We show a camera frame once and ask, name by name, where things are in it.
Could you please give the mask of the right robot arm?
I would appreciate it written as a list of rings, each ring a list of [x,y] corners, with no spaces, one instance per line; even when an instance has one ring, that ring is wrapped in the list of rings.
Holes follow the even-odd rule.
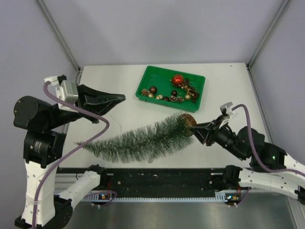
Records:
[[[247,126],[235,133],[229,125],[220,126],[216,121],[197,124],[190,131],[203,145],[217,143],[236,158],[250,160],[248,168],[225,167],[222,182],[226,188],[257,188],[305,203],[305,166],[266,142],[263,134]]]

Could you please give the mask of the small green christmas tree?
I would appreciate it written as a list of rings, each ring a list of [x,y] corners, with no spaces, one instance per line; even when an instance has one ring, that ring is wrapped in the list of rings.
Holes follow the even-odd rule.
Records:
[[[89,142],[83,148],[95,157],[112,163],[158,159],[190,146],[194,142],[190,128],[196,125],[192,115],[177,113],[106,140]]]

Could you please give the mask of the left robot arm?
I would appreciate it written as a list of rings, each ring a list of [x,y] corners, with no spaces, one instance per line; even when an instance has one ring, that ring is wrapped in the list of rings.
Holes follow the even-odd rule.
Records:
[[[66,135],[55,132],[55,128],[80,118],[96,124],[125,99],[123,94],[100,92],[79,85],[70,102],[62,96],[56,97],[56,104],[32,96],[24,96],[16,102],[13,123],[27,132],[23,147],[26,203],[23,213],[15,219],[16,227],[62,229],[70,221],[75,207],[90,191],[107,186],[104,168],[92,165],[65,191],[54,193],[57,168],[66,158],[62,153]]]

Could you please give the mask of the brown ribbon bow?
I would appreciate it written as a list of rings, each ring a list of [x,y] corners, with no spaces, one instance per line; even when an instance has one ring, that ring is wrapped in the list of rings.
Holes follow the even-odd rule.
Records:
[[[184,79],[184,81],[179,85],[179,87],[184,89],[186,93],[191,96],[192,103],[195,103],[200,96],[196,89],[190,85],[190,80],[188,78]]]

